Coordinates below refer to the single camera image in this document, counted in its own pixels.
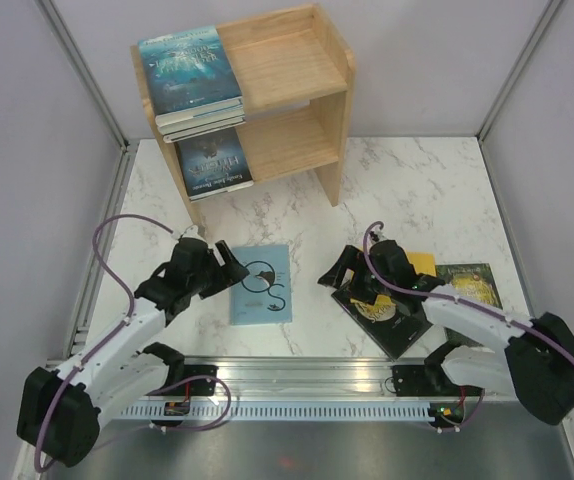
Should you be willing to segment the light blue book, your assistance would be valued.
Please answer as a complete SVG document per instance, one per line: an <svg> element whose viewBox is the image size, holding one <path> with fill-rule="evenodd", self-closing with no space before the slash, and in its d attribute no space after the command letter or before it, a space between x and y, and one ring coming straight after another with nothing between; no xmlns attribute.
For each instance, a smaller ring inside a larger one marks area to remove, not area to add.
<svg viewBox="0 0 574 480"><path fill-rule="evenodd" d="M286 244L241 246L232 251L249 275L230 291L230 324L291 323L289 247Z"/></svg>

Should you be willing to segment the black Moon and Sixpence book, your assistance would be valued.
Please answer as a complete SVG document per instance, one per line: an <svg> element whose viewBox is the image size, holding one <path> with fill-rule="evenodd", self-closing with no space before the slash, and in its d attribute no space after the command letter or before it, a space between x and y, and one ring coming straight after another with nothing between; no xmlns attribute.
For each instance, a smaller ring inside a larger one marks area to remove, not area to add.
<svg viewBox="0 0 574 480"><path fill-rule="evenodd" d="M374 305L366 304L352 299L344 285L331 297L392 360L400 358L431 328L427 320L398 311L383 295Z"/></svg>

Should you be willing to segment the yellow book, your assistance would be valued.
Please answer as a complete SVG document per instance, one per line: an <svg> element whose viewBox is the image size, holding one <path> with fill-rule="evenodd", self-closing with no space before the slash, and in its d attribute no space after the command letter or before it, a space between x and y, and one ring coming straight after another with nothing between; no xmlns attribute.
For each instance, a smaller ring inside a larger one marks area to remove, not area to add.
<svg viewBox="0 0 574 480"><path fill-rule="evenodd" d="M405 252L393 256L384 254L370 254L369 260L376 272L389 284L397 289L385 286L369 269L373 279L373 286L377 289L378 296L383 295L391 299L402 297L406 294L403 290L428 292L437 286L442 286L445 281L437 276L436 265L432 254L419 252ZM375 300L360 300L365 303L374 303Z"/></svg>

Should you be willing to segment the Wuthering Heights dark blue book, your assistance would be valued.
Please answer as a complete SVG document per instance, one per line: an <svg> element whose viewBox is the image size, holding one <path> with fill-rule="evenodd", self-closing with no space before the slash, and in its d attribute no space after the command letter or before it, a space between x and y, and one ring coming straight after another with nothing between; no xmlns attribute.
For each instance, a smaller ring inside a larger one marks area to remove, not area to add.
<svg viewBox="0 0 574 480"><path fill-rule="evenodd" d="M179 165L190 201L253 185L244 150L234 127L176 143Z"/></svg>

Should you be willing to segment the Robinson Crusoe purple book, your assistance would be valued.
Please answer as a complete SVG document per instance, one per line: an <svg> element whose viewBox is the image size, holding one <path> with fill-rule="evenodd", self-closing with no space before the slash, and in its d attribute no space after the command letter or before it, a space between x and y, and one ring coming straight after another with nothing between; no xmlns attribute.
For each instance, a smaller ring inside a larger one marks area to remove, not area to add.
<svg viewBox="0 0 574 480"><path fill-rule="evenodd" d="M233 127L242 125L244 123L245 123L245 121L241 120L241 121L236 121L236 122L227 123L227 124L223 124L223 125L212 126L210 128L205 126L202 128L188 129L188 130L182 131L182 132L176 132L173 134L163 135L162 140L165 143L174 143L174 142L181 141L184 139L194 138L197 136L201 136L201 135L210 134L213 132L218 132L221 130L233 128Z"/></svg>

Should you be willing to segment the grey white book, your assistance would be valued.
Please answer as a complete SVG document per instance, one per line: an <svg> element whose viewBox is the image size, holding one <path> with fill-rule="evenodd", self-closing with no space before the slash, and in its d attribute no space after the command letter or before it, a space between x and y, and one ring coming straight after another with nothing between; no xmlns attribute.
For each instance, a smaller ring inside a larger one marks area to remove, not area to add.
<svg viewBox="0 0 574 480"><path fill-rule="evenodd" d="M231 125L233 123L243 121L244 119L244 114L209 117L204 118L201 122L199 122L197 119L192 119L185 122L177 122L174 124L161 126L158 128L158 131L163 136L175 134L185 135L202 130L210 130L216 127Z"/></svg>

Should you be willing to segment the teal sea cover book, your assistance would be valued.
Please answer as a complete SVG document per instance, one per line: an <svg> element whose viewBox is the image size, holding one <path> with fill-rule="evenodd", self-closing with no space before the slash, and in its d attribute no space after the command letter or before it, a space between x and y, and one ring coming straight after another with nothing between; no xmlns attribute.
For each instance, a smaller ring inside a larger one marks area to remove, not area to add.
<svg viewBox="0 0 574 480"><path fill-rule="evenodd" d="M137 43L159 127L240 110L242 92L215 26Z"/></svg>

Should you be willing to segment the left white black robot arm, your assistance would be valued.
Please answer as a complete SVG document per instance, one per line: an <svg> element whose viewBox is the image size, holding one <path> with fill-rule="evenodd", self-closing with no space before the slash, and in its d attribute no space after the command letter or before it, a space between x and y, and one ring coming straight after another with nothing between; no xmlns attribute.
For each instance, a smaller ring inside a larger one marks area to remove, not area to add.
<svg viewBox="0 0 574 480"><path fill-rule="evenodd" d="M37 457L73 467L93 450L101 430L140 398L217 383L214 375L186 375L184 355L155 338L194 296L214 296L248 274L223 241L210 247L198 238L178 240L170 260L132 294L126 314L55 369L38 367L27 376L17 436Z"/></svg>

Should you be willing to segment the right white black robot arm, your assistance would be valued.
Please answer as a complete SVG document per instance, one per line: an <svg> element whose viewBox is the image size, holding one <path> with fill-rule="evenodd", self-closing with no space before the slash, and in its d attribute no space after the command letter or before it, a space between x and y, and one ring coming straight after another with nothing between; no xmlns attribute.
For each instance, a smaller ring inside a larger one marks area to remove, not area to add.
<svg viewBox="0 0 574 480"><path fill-rule="evenodd" d="M574 334L559 316L537 318L486 305L418 271L393 240L348 245L318 280L373 304L389 298L398 312L460 333L478 349L455 346L423 370L438 394L456 385L512 395L535 418L559 424L574 409Z"/></svg>

